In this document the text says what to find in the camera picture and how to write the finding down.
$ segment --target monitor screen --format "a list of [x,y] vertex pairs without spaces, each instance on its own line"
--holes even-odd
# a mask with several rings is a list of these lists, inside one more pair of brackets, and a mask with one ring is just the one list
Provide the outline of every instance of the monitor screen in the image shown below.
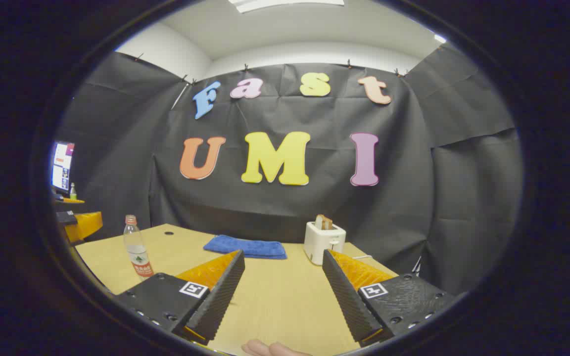
[[52,186],[61,191],[70,189],[70,167],[74,144],[57,141],[54,143],[54,156],[52,158]]

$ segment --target folded blue towel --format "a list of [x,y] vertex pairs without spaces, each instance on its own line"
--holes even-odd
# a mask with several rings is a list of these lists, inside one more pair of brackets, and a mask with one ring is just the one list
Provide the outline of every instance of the folded blue towel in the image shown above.
[[285,248],[278,241],[248,241],[235,239],[228,235],[217,235],[210,240],[204,250],[230,253],[236,250],[243,250],[245,257],[254,259],[287,259]]

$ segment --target water bottle label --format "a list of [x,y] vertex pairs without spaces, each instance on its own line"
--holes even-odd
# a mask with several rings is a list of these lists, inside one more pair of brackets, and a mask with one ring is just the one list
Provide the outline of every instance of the water bottle label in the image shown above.
[[131,264],[133,264],[133,268],[138,275],[142,277],[151,277],[153,275],[153,268],[151,267],[146,251],[142,253],[129,252],[129,259],[131,259]]

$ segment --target yellow object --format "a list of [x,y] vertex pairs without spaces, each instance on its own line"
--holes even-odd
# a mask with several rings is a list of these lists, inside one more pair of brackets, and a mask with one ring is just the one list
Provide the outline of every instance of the yellow object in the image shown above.
[[85,203],[85,201],[84,200],[77,200],[77,199],[70,199],[70,198],[63,198],[63,203],[82,204],[82,203]]
[[70,242],[81,241],[102,227],[101,212],[75,214],[76,225],[66,225],[65,232]]
[[342,272],[346,275],[351,282],[351,285],[355,290],[370,286],[371,284],[386,281],[387,279],[395,278],[398,276],[397,273],[389,274],[382,272],[379,269],[353,259],[343,253],[328,250],[333,256],[337,264],[342,269]]
[[300,78],[300,92],[307,96],[324,96],[330,93],[329,76],[324,73],[305,73]]
[[222,257],[208,261],[176,275],[177,278],[188,282],[195,282],[208,287],[211,291],[219,281],[228,265],[239,251],[230,252]]
[[190,327],[184,326],[184,330],[186,330],[187,333],[197,336],[198,338],[202,339],[202,340],[206,340],[206,338],[204,338],[203,336],[195,333],[192,329],[190,329]]
[[281,184],[307,185],[309,183],[309,176],[305,174],[305,146],[311,139],[309,133],[300,131],[288,133],[278,151],[274,150],[267,133],[248,133],[245,138],[249,149],[246,172],[241,174],[242,181],[259,183],[263,179],[258,172],[260,164],[265,178],[270,183],[274,182],[283,165],[285,165],[283,174],[279,176]]
[[221,352],[221,351],[218,351],[218,350],[215,350],[215,349],[211,349],[210,347],[205,346],[205,345],[202,345],[202,344],[200,344],[200,343],[198,343],[198,342],[192,342],[192,343],[194,343],[194,344],[197,345],[197,346],[201,346],[201,347],[203,347],[204,349],[208,349],[208,350],[210,350],[210,351],[217,352],[218,354],[228,355],[228,354],[225,354],[225,353],[223,353],[223,352]]
[[377,334],[380,334],[382,331],[384,331],[384,329],[378,329],[375,333],[367,336],[366,338],[362,339],[362,342],[365,342],[366,340],[370,340],[373,336],[376,336]]

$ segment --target ceiling light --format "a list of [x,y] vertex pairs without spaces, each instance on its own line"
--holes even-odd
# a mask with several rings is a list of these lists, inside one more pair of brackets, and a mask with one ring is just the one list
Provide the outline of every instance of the ceiling light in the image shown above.
[[228,0],[240,13],[263,9],[264,7],[288,4],[326,4],[344,6],[344,0]]
[[445,43],[445,38],[442,38],[439,35],[434,35],[434,39],[436,39],[437,41],[441,42],[441,43]]

